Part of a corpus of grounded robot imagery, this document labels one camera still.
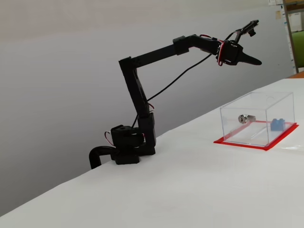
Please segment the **blue lego brick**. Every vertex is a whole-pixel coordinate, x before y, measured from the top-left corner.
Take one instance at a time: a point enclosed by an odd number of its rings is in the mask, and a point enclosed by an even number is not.
[[[271,131],[284,131],[285,130],[285,120],[284,119],[273,119],[270,124]]]

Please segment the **clear plastic box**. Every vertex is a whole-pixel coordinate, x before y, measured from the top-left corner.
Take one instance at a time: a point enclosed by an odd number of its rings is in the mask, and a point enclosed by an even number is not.
[[[267,147],[295,124],[293,93],[249,93],[220,108],[224,142]]]

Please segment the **white wall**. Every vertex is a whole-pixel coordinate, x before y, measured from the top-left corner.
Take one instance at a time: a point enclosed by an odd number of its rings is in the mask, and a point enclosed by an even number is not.
[[[0,215],[89,170],[103,132],[135,110],[118,60],[181,35],[224,38],[253,19],[241,45],[262,66],[214,57],[152,100],[160,135],[292,74],[282,20],[265,0],[2,0]],[[197,49],[138,70],[148,97],[207,54]]]

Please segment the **black robotic arm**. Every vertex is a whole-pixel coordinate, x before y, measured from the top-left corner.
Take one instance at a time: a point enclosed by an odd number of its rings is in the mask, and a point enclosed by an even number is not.
[[[156,61],[189,52],[189,48],[196,47],[204,52],[217,56],[218,62],[227,65],[237,65],[238,62],[261,65],[261,61],[243,53],[243,48],[238,44],[241,35],[246,33],[255,35],[254,27],[258,20],[250,22],[242,29],[236,30],[235,40],[224,41],[216,38],[206,38],[197,35],[182,36],[173,40],[173,44],[153,52],[138,56],[128,57],[119,61],[128,90],[138,115],[138,127],[119,125],[111,129],[114,147],[95,147],[89,155],[91,168],[101,165],[99,156],[110,154],[116,164],[138,163],[139,156],[155,154],[154,116],[150,112],[149,103],[137,75],[137,68]]]

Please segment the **white table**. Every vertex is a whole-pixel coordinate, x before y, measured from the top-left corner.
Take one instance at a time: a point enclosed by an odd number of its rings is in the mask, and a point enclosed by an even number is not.
[[[156,155],[113,162],[57,186],[0,218],[0,228],[304,227],[304,79],[293,91],[300,126],[265,152],[214,144],[219,109],[158,137]]]

